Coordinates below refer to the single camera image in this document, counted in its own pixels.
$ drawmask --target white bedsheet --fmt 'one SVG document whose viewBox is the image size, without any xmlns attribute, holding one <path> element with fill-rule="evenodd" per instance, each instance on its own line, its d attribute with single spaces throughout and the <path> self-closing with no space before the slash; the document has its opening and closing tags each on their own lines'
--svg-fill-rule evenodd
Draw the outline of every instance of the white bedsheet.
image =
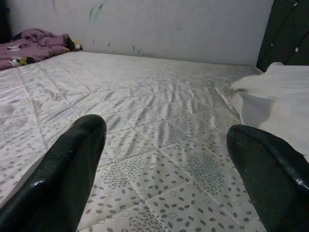
<svg viewBox="0 0 309 232">
<path fill-rule="evenodd" d="M 243 124 L 272 133 L 309 162 L 309 66 L 272 63 L 261 75 L 231 86 L 231 102 Z"/>
<path fill-rule="evenodd" d="M 74 120 L 98 114 L 107 142 L 78 230 L 263 232 L 225 148 L 239 119 L 223 99 L 256 73 L 86 52 L 4 70 L 0 201 Z"/>
</svg>

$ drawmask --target white mattress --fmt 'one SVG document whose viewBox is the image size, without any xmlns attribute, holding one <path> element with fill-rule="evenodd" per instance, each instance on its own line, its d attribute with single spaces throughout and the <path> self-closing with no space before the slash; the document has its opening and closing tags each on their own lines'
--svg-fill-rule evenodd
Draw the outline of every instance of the white mattress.
<svg viewBox="0 0 309 232">
<path fill-rule="evenodd" d="M 225 148 L 239 123 L 215 65 L 86 52 L 0 72 L 0 201 L 78 117 L 107 142 L 78 230 L 265 231 Z"/>
</svg>

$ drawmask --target wall stain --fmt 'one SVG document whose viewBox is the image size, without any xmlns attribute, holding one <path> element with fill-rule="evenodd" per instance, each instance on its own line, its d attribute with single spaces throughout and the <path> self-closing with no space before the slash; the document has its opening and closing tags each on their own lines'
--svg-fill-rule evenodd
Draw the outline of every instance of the wall stain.
<svg viewBox="0 0 309 232">
<path fill-rule="evenodd" d="M 155 57 L 155 54 L 154 54 L 154 53 L 151 53 L 151 52 L 143 52 L 143 51 L 141 51 L 139 48 L 136 48 L 135 45 L 132 46 L 132 51 L 134 52 L 134 54 L 135 54 L 136 56 L 152 57 L 152 58 Z"/>
<path fill-rule="evenodd" d="M 56 12 L 56 0 L 52 0 L 53 11 Z"/>
<path fill-rule="evenodd" d="M 101 11 L 104 9 L 106 4 L 107 4 L 107 1 L 104 0 L 102 3 L 98 3 L 90 9 L 89 22 L 91 21 L 96 22 L 96 20 L 98 19 L 98 16 L 100 15 Z"/>
</svg>

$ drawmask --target mattress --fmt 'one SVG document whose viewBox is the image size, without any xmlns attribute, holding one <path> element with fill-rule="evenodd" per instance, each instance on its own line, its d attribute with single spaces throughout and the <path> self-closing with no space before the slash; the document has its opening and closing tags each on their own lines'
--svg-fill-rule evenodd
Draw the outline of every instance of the mattress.
<svg viewBox="0 0 309 232">
<path fill-rule="evenodd" d="M 107 141 L 81 232 L 265 231 L 225 146 L 230 84 L 254 68 L 67 53 L 0 72 L 0 201 L 73 121 Z"/>
</svg>

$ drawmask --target bed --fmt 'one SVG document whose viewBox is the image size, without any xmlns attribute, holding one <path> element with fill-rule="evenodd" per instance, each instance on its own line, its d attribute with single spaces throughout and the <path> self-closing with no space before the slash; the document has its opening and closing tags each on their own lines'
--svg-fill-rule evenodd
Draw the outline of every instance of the bed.
<svg viewBox="0 0 309 232">
<path fill-rule="evenodd" d="M 67 53 L 0 72 L 2 201 L 73 121 L 107 141 L 78 230 L 265 231 L 229 159 L 229 85 L 247 66 Z"/>
</svg>

